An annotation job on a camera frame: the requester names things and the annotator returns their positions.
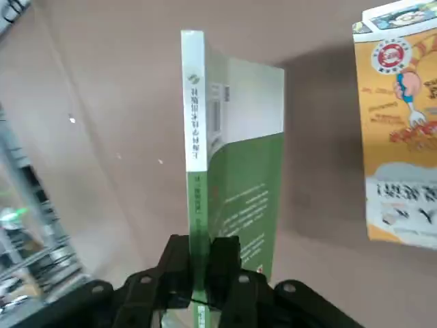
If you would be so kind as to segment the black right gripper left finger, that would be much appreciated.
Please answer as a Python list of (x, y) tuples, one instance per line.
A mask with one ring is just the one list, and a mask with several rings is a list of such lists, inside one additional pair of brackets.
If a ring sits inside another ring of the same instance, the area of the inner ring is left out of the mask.
[(155, 267), (114, 288), (95, 279), (20, 322), (21, 327), (161, 327), (168, 309), (184, 309), (192, 295), (187, 235), (173, 234)]

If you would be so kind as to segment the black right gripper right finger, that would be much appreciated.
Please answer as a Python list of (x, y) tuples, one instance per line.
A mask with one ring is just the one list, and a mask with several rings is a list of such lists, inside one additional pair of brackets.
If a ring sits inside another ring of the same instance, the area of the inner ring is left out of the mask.
[(242, 268), (237, 236), (218, 237), (208, 258), (208, 302), (221, 312), (219, 327), (332, 327), (362, 325), (308, 285)]

